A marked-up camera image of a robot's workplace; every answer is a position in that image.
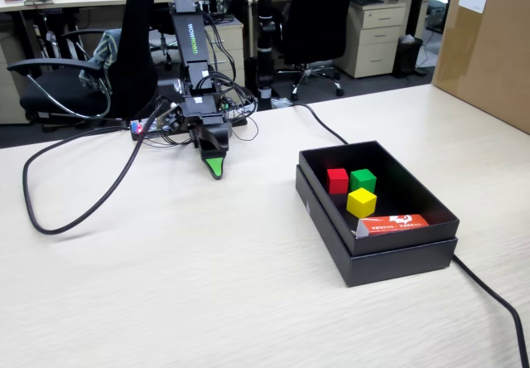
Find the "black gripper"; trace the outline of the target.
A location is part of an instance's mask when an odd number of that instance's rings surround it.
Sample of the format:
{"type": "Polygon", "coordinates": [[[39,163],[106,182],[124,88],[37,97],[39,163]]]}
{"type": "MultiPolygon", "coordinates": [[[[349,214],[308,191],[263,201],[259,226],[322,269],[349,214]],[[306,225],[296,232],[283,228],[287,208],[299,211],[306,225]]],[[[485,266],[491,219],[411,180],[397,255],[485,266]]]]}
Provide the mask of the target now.
{"type": "Polygon", "coordinates": [[[185,97],[181,103],[183,131],[197,131],[202,162],[215,180],[223,176],[225,154],[229,150],[232,124],[218,111],[212,94],[185,97]]]}

